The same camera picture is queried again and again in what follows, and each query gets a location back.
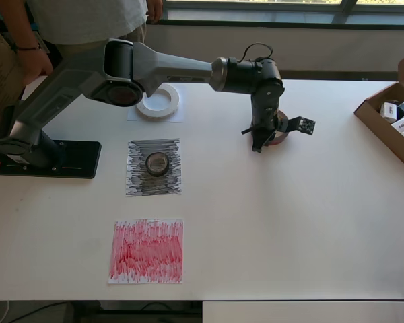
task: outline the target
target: black mounting plate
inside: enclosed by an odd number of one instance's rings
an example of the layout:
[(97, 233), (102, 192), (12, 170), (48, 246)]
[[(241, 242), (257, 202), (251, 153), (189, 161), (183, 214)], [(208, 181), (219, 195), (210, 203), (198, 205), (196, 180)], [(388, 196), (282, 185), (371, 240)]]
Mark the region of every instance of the black mounting plate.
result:
[(61, 165), (49, 169), (35, 168), (19, 164), (3, 155), (0, 157), (0, 175), (87, 178), (96, 175), (101, 144), (97, 141), (54, 140), (65, 150), (65, 159)]

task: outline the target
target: window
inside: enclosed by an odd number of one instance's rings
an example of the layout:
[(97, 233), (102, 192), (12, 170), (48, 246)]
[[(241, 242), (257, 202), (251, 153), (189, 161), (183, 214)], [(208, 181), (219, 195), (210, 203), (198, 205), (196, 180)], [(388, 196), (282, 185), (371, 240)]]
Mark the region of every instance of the window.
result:
[(358, 5), (404, 5), (404, 0), (358, 0)]
[(404, 0), (164, 0), (164, 8), (168, 20), (186, 24), (404, 30)]

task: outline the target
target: person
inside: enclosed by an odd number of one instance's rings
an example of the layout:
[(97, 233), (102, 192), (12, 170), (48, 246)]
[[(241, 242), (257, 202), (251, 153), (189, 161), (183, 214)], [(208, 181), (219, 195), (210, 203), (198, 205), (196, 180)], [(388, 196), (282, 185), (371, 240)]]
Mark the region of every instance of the person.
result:
[[(162, 0), (28, 0), (43, 39), (61, 56), (98, 46), (108, 38), (143, 42), (146, 20), (162, 16)], [(15, 41), (24, 70), (23, 84), (49, 75), (53, 66), (30, 27), (24, 0), (0, 0), (0, 13)]]

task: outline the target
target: person's arm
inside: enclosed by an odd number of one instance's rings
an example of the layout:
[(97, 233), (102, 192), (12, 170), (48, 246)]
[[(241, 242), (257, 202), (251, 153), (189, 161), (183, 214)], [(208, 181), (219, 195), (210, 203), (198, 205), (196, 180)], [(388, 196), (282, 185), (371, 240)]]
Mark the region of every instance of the person's arm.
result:
[[(0, 13), (19, 48), (36, 48), (38, 41), (30, 27), (24, 0), (0, 0)], [(32, 83), (39, 75), (49, 75), (53, 66), (43, 50), (18, 50), (18, 58), (24, 69), (24, 85)]]
[(163, 1), (162, 0), (147, 0), (148, 19), (156, 23), (160, 20), (163, 14)]

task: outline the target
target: white tape roll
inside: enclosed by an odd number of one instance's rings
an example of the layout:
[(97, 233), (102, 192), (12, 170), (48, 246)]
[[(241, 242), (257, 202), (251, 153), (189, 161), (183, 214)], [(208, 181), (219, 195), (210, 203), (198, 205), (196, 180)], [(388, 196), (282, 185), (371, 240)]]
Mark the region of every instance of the white tape roll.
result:
[(180, 103), (176, 89), (169, 84), (162, 84), (151, 97), (143, 95), (137, 109), (148, 118), (161, 119), (172, 116)]

